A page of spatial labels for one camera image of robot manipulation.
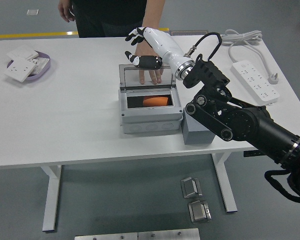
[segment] transparent lid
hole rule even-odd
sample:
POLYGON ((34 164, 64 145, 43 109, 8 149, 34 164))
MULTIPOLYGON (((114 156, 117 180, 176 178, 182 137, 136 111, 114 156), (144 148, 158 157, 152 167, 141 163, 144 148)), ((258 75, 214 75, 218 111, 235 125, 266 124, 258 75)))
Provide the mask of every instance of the transparent lid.
POLYGON ((161 83, 153 84, 150 74, 155 74, 154 70, 141 70, 133 64, 119 65, 120 71, 120 89, 152 89, 152 88, 170 88, 176 85, 176 78, 168 65, 162 66, 160 71, 161 83), (144 84, 140 83, 140 74, 144 74, 144 84))

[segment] black cable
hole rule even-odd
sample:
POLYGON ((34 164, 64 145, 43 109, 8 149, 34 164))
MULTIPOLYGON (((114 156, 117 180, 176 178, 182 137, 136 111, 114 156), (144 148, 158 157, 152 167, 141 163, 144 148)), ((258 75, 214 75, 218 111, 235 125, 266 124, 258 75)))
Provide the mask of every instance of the black cable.
POLYGON ((208 62, 210 61, 210 59, 216 54, 216 52, 218 51, 218 49, 220 48, 221 44, 222 44, 222 38, 220 36, 220 33, 218 32, 209 32, 207 34, 205 34, 203 37, 201 37, 197 42, 196 44, 194 45, 195 48, 197 48, 197 46, 201 43, 201 41, 203 39, 205 39, 206 37, 209 37, 211 35, 216 35, 218 40, 219 40, 219 43, 218 45, 214 48, 214 50, 212 51, 212 53, 210 54, 210 56, 208 57, 208 62))
POLYGON ((290 193, 288 193, 283 187, 282 185, 276 180, 274 179, 272 176, 277 176, 277 175, 287 175, 289 174, 290 171, 289 170, 270 170, 270 171, 266 171, 264 174, 265 179, 271 184, 272 187, 274 187, 276 190, 279 191, 279 193, 281 193, 284 197, 286 197, 287 199, 295 202, 295 203, 299 203, 300 204, 300 197, 299 196, 294 196, 290 193))

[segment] metal bracket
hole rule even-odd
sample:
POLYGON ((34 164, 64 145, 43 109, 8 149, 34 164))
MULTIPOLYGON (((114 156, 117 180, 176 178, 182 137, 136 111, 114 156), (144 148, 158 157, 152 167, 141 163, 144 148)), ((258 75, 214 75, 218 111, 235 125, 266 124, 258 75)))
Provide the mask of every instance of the metal bracket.
POLYGON ((197 178, 188 177, 181 180, 181 188, 185 199, 202 197, 202 191, 197 178))
POLYGON ((74 240, 200 240, 198 228, 76 236, 74 240))
POLYGON ((188 204, 191 222, 210 222, 211 214, 206 201, 194 201, 188 204))

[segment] robotic finger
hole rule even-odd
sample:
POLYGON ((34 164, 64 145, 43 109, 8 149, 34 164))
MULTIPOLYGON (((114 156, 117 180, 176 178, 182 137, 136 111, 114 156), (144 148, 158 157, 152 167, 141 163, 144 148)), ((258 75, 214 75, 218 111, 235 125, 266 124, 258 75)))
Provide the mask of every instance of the robotic finger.
POLYGON ((143 70, 158 70, 162 66, 162 58, 158 56, 136 56, 129 51, 125 55, 135 67, 143 70))

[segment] white robotic hand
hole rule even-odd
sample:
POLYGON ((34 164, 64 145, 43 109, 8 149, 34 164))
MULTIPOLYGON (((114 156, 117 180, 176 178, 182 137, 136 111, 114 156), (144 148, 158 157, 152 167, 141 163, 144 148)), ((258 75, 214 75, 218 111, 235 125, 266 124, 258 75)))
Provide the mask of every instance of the white robotic hand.
MULTIPOLYGON (((195 65, 195 62, 190 57, 184 56, 184 52, 168 33, 150 27, 138 27, 130 32, 125 40, 130 41, 132 38, 134 39, 131 45, 135 45, 137 43, 141 43, 143 40, 146 40, 146 42, 160 56, 158 61, 160 62, 162 60, 162 63, 170 65, 172 73, 179 80, 183 80, 195 65)), ((140 68, 144 68, 141 64, 141 58, 149 57, 138 57, 129 52, 126 52, 125 54, 132 63, 134 63, 134 61, 135 63, 138 63, 140 68)))

